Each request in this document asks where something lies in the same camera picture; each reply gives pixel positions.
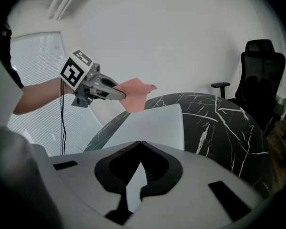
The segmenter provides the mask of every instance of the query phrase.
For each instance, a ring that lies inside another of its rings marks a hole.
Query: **pink cloth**
[[[142,111],[147,95],[157,89],[155,85],[144,84],[138,78],[126,81],[114,88],[126,94],[126,97],[120,102],[129,113]]]

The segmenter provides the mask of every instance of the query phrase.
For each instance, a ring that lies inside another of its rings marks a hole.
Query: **marble tabletop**
[[[202,93],[159,96],[145,109],[180,104],[184,124],[184,149],[206,156],[253,187],[263,198],[272,184],[272,162],[263,132],[242,108],[221,97]],[[104,126],[85,151],[101,149],[126,120],[123,112]]]

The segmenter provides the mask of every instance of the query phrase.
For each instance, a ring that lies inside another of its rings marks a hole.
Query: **window blind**
[[[10,50],[12,67],[25,86],[58,77],[66,59],[58,32],[12,39]],[[82,152],[102,128],[90,108],[71,106],[73,100],[73,95],[65,95],[66,154]],[[24,135],[31,142],[44,146],[50,156],[61,154],[59,99],[31,113],[12,115],[8,128]]]

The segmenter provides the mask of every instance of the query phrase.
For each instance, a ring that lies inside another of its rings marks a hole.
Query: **wooden floor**
[[[286,183],[286,139],[283,139],[284,134],[286,134],[286,117],[283,121],[276,122],[275,128],[267,137],[274,164],[272,192],[279,191]]]

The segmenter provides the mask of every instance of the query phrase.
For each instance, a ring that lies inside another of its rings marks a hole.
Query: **black shirt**
[[[7,72],[10,74],[10,76],[13,78],[13,80],[16,82],[16,84],[22,88],[24,87],[21,83],[21,79],[18,75],[18,73],[13,69],[10,63],[10,39],[11,39],[11,29],[8,23],[5,23],[4,29],[2,31],[2,35],[0,38],[0,60],[7,70]]]

